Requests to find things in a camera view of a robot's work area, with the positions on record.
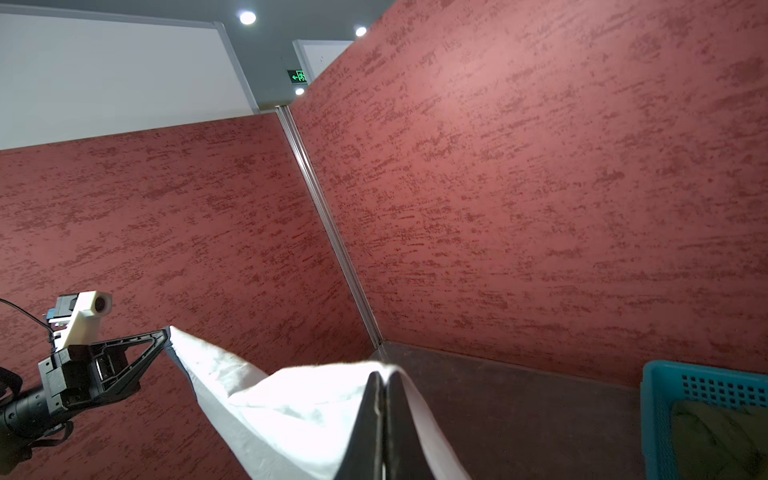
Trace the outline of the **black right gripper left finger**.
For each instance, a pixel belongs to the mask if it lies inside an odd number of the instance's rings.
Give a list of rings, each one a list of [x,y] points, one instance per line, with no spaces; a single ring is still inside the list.
[[[384,383],[378,372],[369,375],[345,455],[335,480],[384,478]]]

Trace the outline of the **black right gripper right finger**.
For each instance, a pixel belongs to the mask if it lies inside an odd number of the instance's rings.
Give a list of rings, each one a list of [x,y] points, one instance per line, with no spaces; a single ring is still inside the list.
[[[400,373],[394,373],[389,378],[384,393],[384,478],[434,480],[418,437]]]

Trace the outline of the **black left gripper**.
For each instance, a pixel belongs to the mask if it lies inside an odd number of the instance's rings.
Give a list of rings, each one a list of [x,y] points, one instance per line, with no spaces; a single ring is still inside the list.
[[[38,363],[51,414],[107,405],[115,396],[132,396],[163,351],[167,330],[122,337],[90,346],[73,345]]]

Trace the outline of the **white tank top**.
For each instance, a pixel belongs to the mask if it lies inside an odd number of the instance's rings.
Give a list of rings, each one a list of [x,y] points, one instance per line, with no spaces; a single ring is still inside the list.
[[[253,479],[335,479],[368,377],[405,390],[435,479],[468,473],[428,404],[400,367],[377,361],[309,365],[266,374],[246,360],[175,327],[169,356],[188,377],[209,422]]]

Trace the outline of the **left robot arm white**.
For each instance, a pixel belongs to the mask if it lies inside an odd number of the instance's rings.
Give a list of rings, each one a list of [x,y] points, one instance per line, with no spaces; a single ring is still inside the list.
[[[90,345],[70,345],[38,364],[41,384],[22,391],[15,373],[1,370],[1,473],[31,458],[35,448],[57,446],[77,415],[121,402],[140,390],[140,379],[163,351],[168,329]]]

